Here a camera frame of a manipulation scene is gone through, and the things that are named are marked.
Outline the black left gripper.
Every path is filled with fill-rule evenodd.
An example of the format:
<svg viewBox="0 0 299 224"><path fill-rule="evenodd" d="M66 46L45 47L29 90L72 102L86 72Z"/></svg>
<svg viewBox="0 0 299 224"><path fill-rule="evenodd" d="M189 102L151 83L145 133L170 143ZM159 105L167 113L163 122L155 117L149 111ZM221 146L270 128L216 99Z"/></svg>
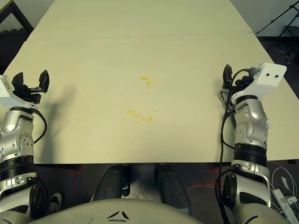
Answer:
<svg viewBox="0 0 299 224"><path fill-rule="evenodd" d="M14 87L14 95L26 102L39 104L41 100L41 92L46 93L50 84L50 77L47 70L44 70L39 77L39 86L29 88L24 85L23 73L20 72L13 77L12 84Z"/></svg>

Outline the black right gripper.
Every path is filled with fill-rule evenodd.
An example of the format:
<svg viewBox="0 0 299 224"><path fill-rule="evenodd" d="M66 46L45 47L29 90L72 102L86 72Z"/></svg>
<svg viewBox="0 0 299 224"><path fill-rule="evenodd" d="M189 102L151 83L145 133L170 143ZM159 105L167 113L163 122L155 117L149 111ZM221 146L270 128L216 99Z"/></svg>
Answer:
<svg viewBox="0 0 299 224"><path fill-rule="evenodd" d="M257 73L257 68L242 69L242 71L237 73L239 74L242 72L247 72L247 75L244 75L242 78L235 80L235 91L244 90L254 81L254 75ZM229 64L226 64L223 70L222 77L223 77L222 88L229 89L232 80L232 68Z"/></svg>

